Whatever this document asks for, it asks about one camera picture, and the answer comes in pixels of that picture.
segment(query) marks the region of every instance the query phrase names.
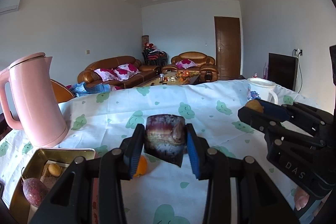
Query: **coffee table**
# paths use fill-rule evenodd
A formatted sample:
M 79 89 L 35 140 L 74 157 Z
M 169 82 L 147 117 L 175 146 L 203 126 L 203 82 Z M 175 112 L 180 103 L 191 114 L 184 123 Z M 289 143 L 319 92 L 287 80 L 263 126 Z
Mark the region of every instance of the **coffee table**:
M 165 77 L 176 76 L 176 72 L 166 72 L 164 75 Z M 192 77 L 186 78 L 184 81 L 180 81 L 180 79 L 177 79 L 176 81 L 167 81 L 164 83 L 167 83 L 167 85 L 197 85 L 199 83 L 199 78 L 200 75 L 194 75 Z M 154 83 L 154 85 L 162 85 L 160 84 L 160 75 L 157 75 L 152 79 L 149 79 L 148 81 L 137 85 L 137 87 L 151 86 L 152 83 Z

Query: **kettle lid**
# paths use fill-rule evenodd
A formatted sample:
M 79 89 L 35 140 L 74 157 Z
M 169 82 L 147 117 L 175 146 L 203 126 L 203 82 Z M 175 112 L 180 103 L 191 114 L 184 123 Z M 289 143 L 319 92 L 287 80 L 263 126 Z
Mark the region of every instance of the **kettle lid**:
M 31 55 L 27 55 L 25 57 L 22 57 L 16 61 L 14 61 L 13 63 L 11 63 L 8 67 L 8 69 L 16 66 L 16 65 L 19 65 L 20 63 L 23 63 L 25 61 L 28 61 L 29 59 L 32 59 L 32 58 L 37 58 L 37 57 L 44 57 L 45 56 L 45 53 L 44 52 L 37 52 L 35 54 L 31 54 Z

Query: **potato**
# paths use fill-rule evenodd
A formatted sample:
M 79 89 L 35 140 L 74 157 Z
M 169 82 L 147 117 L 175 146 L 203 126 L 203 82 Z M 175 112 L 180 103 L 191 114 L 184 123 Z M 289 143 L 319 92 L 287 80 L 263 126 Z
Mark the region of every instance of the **potato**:
M 37 208 L 41 205 L 48 191 L 43 182 L 36 178 L 25 179 L 23 182 L 23 194 L 27 201 Z
M 61 167 L 59 167 L 59 165 L 57 164 L 50 164 L 48 166 L 48 170 L 50 172 L 50 174 L 54 177 L 59 177 L 61 175 Z
M 251 100 L 245 104 L 246 107 L 251 108 L 260 113 L 264 113 L 264 107 L 258 102 L 258 100 Z

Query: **white mug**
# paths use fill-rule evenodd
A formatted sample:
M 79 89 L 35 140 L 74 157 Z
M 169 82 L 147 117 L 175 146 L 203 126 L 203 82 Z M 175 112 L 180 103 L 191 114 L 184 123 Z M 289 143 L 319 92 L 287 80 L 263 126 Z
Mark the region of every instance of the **white mug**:
M 247 90 L 247 100 L 261 99 L 264 101 L 271 102 L 273 97 L 274 104 L 278 104 L 278 96 L 273 91 L 275 88 L 275 83 L 261 79 L 261 78 L 248 78 L 248 90 Z

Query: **brown wooden door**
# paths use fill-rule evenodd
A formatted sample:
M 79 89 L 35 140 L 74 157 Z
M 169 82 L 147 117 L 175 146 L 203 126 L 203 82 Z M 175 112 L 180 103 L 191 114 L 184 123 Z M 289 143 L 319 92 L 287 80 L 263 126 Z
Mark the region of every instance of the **brown wooden door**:
M 235 17 L 215 17 L 216 64 L 219 77 L 240 76 L 240 22 Z

